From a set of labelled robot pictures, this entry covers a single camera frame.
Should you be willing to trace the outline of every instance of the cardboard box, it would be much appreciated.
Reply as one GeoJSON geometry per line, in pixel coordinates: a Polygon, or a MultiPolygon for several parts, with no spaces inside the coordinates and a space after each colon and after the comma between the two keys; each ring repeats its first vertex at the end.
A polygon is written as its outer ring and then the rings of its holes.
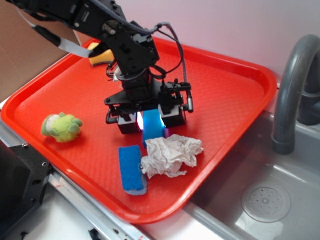
{"type": "MultiPolygon", "coordinates": [[[[74,31],[61,22],[41,22],[23,15],[33,24],[78,43],[74,31]]],[[[13,4],[0,1],[0,102],[66,54],[36,33],[13,4]]]]}

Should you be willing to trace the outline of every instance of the yellow sponge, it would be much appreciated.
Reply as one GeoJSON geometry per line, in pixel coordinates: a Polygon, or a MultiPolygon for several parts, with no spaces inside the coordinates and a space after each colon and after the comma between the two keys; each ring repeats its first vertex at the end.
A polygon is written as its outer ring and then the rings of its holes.
{"type": "MultiPolygon", "coordinates": [[[[90,43],[88,49],[92,50],[94,49],[96,46],[98,46],[99,43],[97,42],[92,42],[90,43]]],[[[94,57],[90,57],[89,61],[91,63],[92,66],[95,65],[99,65],[99,64],[108,64],[108,63],[112,63],[115,60],[115,57],[112,53],[112,51],[110,49],[108,49],[107,51],[101,53],[98,56],[94,56],[94,57]]]]}

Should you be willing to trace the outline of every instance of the orange tray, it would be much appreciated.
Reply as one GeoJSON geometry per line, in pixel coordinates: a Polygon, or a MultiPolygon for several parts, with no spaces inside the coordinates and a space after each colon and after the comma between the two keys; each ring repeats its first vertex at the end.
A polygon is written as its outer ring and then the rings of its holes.
{"type": "MultiPolygon", "coordinates": [[[[179,62],[175,43],[155,39],[159,65],[171,69],[179,62]]],[[[181,209],[231,147],[273,98],[277,84],[266,68],[184,46],[188,81],[192,85],[194,112],[187,124],[169,128],[202,140],[204,151],[197,166],[183,165],[186,175],[156,175],[147,181],[147,193],[132,196],[122,189],[118,148],[139,145],[147,151],[142,134],[121,134],[116,124],[106,124],[104,99],[120,91],[120,83],[108,81],[106,65],[92,67],[89,60],[69,54],[31,80],[6,102],[1,117],[18,135],[43,154],[56,168],[105,205],[133,224],[164,219],[181,209]],[[69,143],[57,143],[41,135],[50,114],[73,114],[83,121],[81,135],[69,143]]],[[[170,73],[166,80],[182,72],[170,73]]]]}

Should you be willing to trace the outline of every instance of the sink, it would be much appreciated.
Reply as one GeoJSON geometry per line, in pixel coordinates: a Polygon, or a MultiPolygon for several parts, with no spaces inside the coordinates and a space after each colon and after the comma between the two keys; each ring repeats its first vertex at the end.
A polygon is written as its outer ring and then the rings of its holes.
{"type": "Polygon", "coordinates": [[[272,123],[263,112],[190,202],[228,239],[318,240],[320,131],[297,123],[294,152],[279,155],[272,123]]]}

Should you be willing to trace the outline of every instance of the drain strainer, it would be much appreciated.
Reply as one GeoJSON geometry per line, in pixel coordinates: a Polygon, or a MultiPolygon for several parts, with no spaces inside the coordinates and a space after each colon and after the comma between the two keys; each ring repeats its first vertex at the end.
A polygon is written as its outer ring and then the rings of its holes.
{"type": "Polygon", "coordinates": [[[244,190],[242,206],[251,218],[263,223],[273,223],[287,215],[291,202],[283,187],[273,182],[261,181],[244,190]]]}

